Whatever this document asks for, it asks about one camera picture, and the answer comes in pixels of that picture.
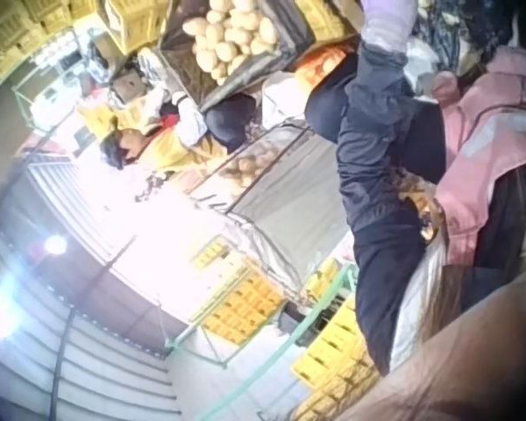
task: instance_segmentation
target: basket of potatoes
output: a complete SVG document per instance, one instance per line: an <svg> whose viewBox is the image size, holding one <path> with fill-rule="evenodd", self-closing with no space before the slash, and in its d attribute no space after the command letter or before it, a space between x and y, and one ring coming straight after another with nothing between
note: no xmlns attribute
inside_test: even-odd
<svg viewBox="0 0 526 421"><path fill-rule="evenodd" d="M170 2L160 53L182 88L206 111L294 63L314 42L295 2Z"/></svg>

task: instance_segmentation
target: pink jacket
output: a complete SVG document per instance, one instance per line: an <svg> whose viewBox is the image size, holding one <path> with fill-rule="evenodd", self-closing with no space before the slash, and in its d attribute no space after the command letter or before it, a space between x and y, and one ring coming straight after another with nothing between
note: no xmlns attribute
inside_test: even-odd
<svg viewBox="0 0 526 421"><path fill-rule="evenodd" d="M501 47L461 99L450 74L433 93L446 131L448 169L436 197L448 227L447 264L471 266L495 181L526 164L526 51Z"/></svg>

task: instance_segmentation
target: worker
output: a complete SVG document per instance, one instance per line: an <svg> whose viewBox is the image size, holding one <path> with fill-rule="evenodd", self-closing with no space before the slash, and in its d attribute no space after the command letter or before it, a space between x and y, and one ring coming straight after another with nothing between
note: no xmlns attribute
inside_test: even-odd
<svg viewBox="0 0 526 421"><path fill-rule="evenodd" d="M179 115L167 114L142 130L119 130L113 119L110 134L101 143L107 163L123 169L137 162L153 172L215 167L247 141L246 126L255 108L252 97L227 98L206 117L184 92L175 92L171 102Z"/></svg>
<svg viewBox="0 0 526 421"><path fill-rule="evenodd" d="M363 6L358 73L345 85L338 173L359 265L357 321L387 375L526 264L526 50L500 47L463 96L457 78L441 74L433 94L445 130L408 143L417 107L406 95L403 67L416 1ZM429 142L438 143L433 156ZM429 246L417 209L398 198L390 179L402 153L436 161L441 172L435 198L445 224Z"/></svg>

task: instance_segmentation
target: green metal pole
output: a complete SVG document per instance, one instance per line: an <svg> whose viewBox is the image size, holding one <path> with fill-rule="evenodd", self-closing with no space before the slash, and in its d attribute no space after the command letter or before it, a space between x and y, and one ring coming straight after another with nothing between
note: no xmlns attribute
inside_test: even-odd
<svg viewBox="0 0 526 421"><path fill-rule="evenodd" d="M308 330L308 328L317 319L317 316L325 310L330 304L339 289L343 286L347 270L350 267L345 267L336 276L335 280L331 283L330 287L327 288L325 294L317 302L309 315L296 327L295 331L292 332L290 337L282 344L261 366L259 366L248 378L246 378L232 393L222 399L217 405L209 412L203 414L199 419L201 421L207 421L212 419L218 412L226 408L230 403L234 402L240 396L242 396L269 368Z"/></svg>

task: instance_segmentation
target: orange bag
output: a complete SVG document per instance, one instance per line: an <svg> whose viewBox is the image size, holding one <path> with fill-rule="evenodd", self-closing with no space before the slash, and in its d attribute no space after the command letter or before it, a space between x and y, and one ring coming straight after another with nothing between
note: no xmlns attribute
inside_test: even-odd
<svg viewBox="0 0 526 421"><path fill-rule="evenodd" d="M335 69L352 49L348 46L325 46L306 56L295 71L296 81L306 94Z"/></svg>

